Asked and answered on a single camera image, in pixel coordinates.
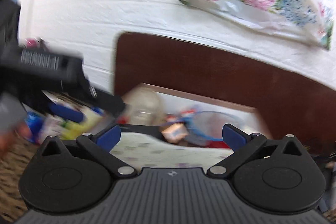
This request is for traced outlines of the person's left hand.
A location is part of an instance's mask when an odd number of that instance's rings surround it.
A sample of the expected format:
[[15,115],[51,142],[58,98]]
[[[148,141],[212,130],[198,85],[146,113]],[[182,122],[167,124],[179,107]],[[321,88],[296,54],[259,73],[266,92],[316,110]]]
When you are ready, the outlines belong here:
[[6,153],[19,137],[29,138],[30,136],[31,131],[25,122],[18,124],[15,128],[12,128],[7,132],[1,133],[1,154]]

